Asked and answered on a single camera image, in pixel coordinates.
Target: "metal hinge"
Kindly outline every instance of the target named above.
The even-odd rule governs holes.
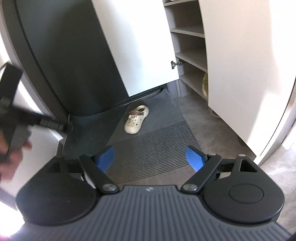
[[[172,69],[174,69],[175,66],[177,66],[177,65],[181,66],[181,65],[183,65],[184,62],[182,62],[182,61],[178,61],[177,63],[175,63],[174,61],[171,61],[170,63],[171,63],[171,65],[172,65]]]

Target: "human hand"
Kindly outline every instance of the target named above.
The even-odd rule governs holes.
[[[26,141],[23,148],[26,150],[32,150],[32,144],[29,141]],[[7,151],[8,144],[6,143],[3,132],[0,131],[0,153],[5,154]],[[11,152],[9,162],[0,164],[1,180],[10,181],[13,178],[19,164],[22,162],[22,158],[22,149]]]

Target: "open cabinet door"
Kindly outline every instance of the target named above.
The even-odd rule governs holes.
[[[92,0],[129,96],[179,79],[161,0]]]
[[[199,0],[209,106],[259,156],[296,77],[295,1]]]

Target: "cabinet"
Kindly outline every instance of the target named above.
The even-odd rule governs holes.
[[[180,79],[260,156],[296,76],[295,3],[93,0],[129,96]],[[171,61],[186,62],[171,68]]]

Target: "ribbed gray plate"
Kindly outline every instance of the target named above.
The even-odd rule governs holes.
[[[12,241],[284,241],[290,234],[274,222],[236,226],[212,216],[195,195],[175,186],[125,186],[105,195],[77,222],[57,227],[29,223]]]
[[[188,165],[188,145],[200,147],[186,121],[112,144],[115,160],[106,174],[115,183],[154,176]]]

